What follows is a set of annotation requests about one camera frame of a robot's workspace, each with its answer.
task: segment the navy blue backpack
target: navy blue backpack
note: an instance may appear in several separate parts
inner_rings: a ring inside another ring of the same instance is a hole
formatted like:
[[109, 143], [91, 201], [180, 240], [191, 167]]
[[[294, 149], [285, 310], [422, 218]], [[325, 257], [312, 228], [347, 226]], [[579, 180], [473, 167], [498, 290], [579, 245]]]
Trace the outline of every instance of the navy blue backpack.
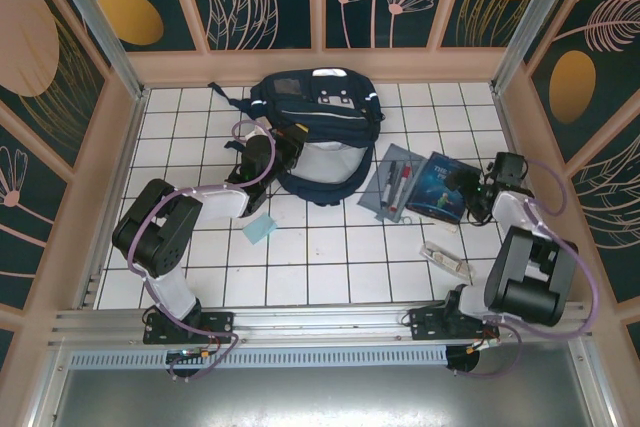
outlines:
[[278, 177], [291, 194], [337, 205], [366, 179], [384, 119], [367, 77], [341, 68], [279, 72], [254, 86], [250, 99], [229, 103], [275, 128], [298, 123], [309, 129], [295, 169]]

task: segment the blue book cover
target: blue book cover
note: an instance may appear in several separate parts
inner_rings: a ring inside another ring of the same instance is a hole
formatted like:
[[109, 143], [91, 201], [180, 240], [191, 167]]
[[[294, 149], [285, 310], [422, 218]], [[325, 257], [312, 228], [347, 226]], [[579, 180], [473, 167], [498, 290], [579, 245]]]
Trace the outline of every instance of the blue book cover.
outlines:
[[414, 184], [405, 207], [418, 214], [458, 224], [464, 214], [464, 199], [457, 190], [449, 190], [444, 179], [451, 172], [470, 170], [481, 173], [480, 169], [451, 159], [438, 152], [431, 154]]

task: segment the marker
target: marker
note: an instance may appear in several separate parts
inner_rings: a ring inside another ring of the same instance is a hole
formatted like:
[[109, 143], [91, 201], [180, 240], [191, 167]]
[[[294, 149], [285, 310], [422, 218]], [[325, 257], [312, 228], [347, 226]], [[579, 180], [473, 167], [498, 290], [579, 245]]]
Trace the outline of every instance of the marker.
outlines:
[[404, 190], [404, 186], [407, 184], [407, 179], [411, 174], [411, 165], [405, 166], [402, 171], [402, 177], [400, 177], [400, 185], [398, 185], [398, 190], [396, 191], [396, 196], [393, 199], [393, 204], [389, 207], [390, 212], [396, 212], [398, 210], [398, 204], [400, 203], [400, 197], [402, 196], [402, 191]]
[[398, 162], [391, 162], [389, 172], [387, 173], [387, 180], [384, 183], [384, 191], [382, 192], [382, 198], [380, 199], [380, 206], [386, 207], [389, 205], [389, 197], [391, 196], [391, 187], [393, 186], [393, 179], [396, 176], [396, 170], [398, 169]]

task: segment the blue sticky note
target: blue sticky note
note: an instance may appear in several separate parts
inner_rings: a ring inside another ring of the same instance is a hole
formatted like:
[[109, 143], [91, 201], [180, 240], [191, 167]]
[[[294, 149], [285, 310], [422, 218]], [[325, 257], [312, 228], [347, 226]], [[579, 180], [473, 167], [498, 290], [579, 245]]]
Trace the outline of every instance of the blue sticky note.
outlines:
[[271, 232], [276, 230], [278, 225], [269, 217], [269, 214], [262, 214], [256, 220], [247, 225], [242, 231], [252, 244], [257, 244]]

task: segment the gray pouch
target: gray pouch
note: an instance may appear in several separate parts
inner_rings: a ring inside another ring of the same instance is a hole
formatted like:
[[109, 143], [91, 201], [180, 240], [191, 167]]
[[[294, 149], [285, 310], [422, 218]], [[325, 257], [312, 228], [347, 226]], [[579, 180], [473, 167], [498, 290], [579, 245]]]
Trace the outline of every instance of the gray pouch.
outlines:
[[[395, 175], [392, 175], [390, 178], [389, 172], [394, 162], [396, 163], [396, 172]], [[409, 194], [413, 190], [415, 179], [426, 163], [427, 159], [423, 156], [409, 152], [407, 149], [398, 147], [396, 144], [391, 144], [384, 154], [382, 161], [378, 163], [378, 169], [360, 197], [358, 205], [375, 212], [376, 219], [381, 222], [383, 219], [387, 219], [391, 222], [398, 223], [402, 218], [402, 211], [407, 203]], [[402, 171], [405, 166], [411, 167], [411, 172], [404, 188], [398, 193], [400, 177], [402, 176]], [[385, 205], [384, 200], [386, 200], [387, 197], [389, 200]], [[397, 210], [393, 211], [390, 207], [394, 205], [396, 197]]]

